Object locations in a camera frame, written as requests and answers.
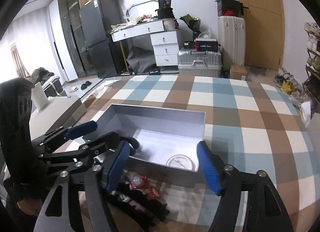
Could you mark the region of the red clear hair clip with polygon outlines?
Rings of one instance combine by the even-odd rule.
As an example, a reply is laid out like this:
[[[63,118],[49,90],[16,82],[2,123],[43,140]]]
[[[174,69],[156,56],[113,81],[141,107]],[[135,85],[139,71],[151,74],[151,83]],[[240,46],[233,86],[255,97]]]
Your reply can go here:
[[[161,195],[160,195],[159,191],[154,186],[149,186],[147,198],[160,200]]]
[[[129,182],[132,189],[148,189],[149,181],[147,177],[143,177],[133,172],[129,175]]]

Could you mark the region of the white round pin badge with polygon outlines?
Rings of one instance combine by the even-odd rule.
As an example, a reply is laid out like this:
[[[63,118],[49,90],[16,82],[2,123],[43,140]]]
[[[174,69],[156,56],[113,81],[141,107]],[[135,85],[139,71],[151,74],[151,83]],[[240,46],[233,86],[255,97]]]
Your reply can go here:
[[[185,170],[194,171],[195,165],[193,161],[183,154],[177,154],[168,159],[166,166],[182,168]]]

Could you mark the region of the checkered bed sheet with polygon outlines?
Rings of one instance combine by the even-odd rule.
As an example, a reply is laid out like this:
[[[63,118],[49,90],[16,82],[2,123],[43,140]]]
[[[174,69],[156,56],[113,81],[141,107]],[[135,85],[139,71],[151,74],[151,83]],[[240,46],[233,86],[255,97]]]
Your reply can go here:
[[[86,98],[80,123],[113,104],[204,112],[204,139],[212,152],[240,171],[265,170],[295,231],[319,216],[319,165],[310,137],[289,98],[268,84],[189,75],[140,75],[103,83]]]

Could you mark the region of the black refrigerator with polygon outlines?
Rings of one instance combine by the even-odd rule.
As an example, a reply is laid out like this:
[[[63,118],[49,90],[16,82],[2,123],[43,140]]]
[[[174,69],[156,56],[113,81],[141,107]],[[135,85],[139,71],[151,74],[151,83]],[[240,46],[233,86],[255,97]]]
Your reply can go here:
[[[89,56],[100,79],[125,70],[120,43],[112,40],[112,26],[122,23],[118,0],[92,0],[79,11]]]

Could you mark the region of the white desk with drawers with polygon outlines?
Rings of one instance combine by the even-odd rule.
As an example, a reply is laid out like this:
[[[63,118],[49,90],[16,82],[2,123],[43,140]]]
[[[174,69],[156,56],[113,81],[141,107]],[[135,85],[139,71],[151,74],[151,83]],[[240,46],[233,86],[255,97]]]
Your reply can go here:
[[[183,45],[182,32],[174,18],[136,24],[111,33],[114,42],[149,35],[158,67],[178,65],[178,53]]]

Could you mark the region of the silver suitcase lying flat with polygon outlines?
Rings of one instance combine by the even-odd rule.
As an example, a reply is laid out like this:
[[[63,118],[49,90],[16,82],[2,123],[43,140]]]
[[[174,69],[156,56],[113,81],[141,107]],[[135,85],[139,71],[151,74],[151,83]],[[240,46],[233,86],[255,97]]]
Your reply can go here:
[[[220,51],[180,50],[177,61],[180,75],[221,77]]]

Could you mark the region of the black red box on suitcase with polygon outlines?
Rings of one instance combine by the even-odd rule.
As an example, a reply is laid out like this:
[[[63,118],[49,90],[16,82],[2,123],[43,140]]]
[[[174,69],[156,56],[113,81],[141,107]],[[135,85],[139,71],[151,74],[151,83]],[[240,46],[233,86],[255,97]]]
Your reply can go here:
[[[216,39],[202,39],[197,38],[194,40],[196,51],[212,51],[218,52],[219,43]]]

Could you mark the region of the shoe rack with shoes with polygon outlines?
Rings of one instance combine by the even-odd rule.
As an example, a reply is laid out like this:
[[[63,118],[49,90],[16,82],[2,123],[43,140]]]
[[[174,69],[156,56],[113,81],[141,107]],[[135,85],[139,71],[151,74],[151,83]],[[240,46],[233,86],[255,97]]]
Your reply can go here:
[[[319,26],[316,23],[305,22],[304,30],[308,34],[308,43],[306,47],[308,59],[305,64],[308,78],[303,83],[303,87],[319,104]]]

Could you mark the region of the black bag on desk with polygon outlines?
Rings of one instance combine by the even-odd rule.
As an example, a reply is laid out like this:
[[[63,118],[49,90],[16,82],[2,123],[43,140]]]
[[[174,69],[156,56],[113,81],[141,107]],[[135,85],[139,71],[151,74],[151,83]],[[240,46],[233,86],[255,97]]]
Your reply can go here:
[[[171,7],[171,0],[157,0],[158,9],[157,17],[158,19],[174,19],[173,8]]]

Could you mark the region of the small brown cardboard box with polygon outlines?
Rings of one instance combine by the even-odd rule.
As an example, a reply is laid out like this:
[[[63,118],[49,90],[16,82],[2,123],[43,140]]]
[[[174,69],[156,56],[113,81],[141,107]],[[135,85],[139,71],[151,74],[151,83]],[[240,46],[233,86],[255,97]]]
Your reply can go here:
[[[242,80],[245,81],[247,79],[248,72],[245,67],[241,65],[231,65],[230,68],[230,79],[234,80]]]

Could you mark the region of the dark green flower bouquet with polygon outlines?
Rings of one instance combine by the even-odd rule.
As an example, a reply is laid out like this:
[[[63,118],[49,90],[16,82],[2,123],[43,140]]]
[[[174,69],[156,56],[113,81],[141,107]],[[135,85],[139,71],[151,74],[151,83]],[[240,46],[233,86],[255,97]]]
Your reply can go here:
[[[186,14],[180,17],[187,27],[193,32],[193,40],[195,40],[200,35],[201,19],[197,17],[192,17],[190,14]]]

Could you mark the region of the glass door cabinet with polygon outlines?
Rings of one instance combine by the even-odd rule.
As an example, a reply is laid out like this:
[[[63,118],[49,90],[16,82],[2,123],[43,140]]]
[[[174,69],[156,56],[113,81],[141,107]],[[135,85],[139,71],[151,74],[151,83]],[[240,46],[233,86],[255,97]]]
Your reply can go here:
[[[89,0],[57,0],[63,35],[77,77],[96,74],[87,50],[80,8]]]

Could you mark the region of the white upright suitcase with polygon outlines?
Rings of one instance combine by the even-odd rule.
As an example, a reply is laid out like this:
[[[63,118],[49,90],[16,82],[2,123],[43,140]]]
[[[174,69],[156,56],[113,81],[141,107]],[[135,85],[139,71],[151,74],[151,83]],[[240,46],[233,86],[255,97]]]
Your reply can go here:
[[[244,65],[246,53],[246,23],[244,18],[233,16],[218,17],[218,42],[222,48],[223,70],[231,65]]]

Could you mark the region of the black red shoe box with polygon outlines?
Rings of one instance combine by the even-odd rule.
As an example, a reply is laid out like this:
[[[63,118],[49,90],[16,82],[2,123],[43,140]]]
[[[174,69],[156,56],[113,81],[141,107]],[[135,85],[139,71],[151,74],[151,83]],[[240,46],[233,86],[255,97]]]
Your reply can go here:
[[[244,15],[242,2],[236,0],[217,0],[218,16],[241,17]]]

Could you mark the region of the wooden door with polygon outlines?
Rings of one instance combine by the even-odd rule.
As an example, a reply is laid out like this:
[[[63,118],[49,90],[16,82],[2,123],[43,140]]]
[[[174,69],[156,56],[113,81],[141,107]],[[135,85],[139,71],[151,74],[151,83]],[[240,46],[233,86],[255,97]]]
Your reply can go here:
[[[284,51],[282,0],[240,0],[246,22],[247,66],[277,70]]]

